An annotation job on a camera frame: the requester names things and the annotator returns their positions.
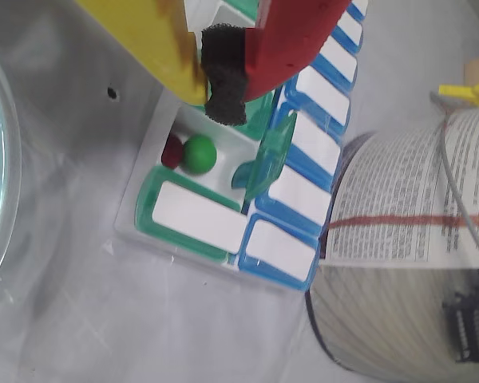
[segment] gray cable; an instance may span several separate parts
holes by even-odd
[[[459,208],[463,218],[465,219],[466,226],[472,235],[473,241],[476,243],[477,247],[479,248],[479,234],[477,233],[476,226],[473,224],[472,220],[470,219],[470,215],[467,212],[465,205],[463,204],[463,200],[461,199],[461,194],[457,190],[456,182],[454,181],[453,172],[450,169],[449,160],[447,159],[447,151],[445,150],[445,128],[447,126],[447,119],[443,120],[440,127],[440,140],[439,140],[439,147],[441,153],[441,160],[444,164],[445,174],[447,175],[447,180],[449,181],[449,187],[451,192],[454,195],[454,199],[456,200],[457,207]]]

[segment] yellow block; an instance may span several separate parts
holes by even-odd
[[[479,84],[474,87],[460,85],[440,85],[438,93],[444,96],[461,98],[479,106]]]
[[[158,81],[191,105],[208,100],[183,0],[77,0]]]

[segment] red line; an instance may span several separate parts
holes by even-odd
[[[479,227],[479,215],[471,215],[470,219]],[[449,215],[362,215],[339,221],[330,222],[329,228],[345,226],[367,225],[439,225],[447,227],[465,227],[463,217],[451,217]]]

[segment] red object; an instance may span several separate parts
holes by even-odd
[[[247,28],[245,101],[275,89],[316,58],[350,0],[260,0]]]
[[[178,136],[169,134],[167,144],[161,153],[161,163],[172,170],[177,168],[183,160],[183,143]]]

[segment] dark red ball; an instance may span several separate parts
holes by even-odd
[[[183,143],[175,134],[169,134],[167,144],[161,154],[161,163],[167,168],[175,169],[183,160]]]

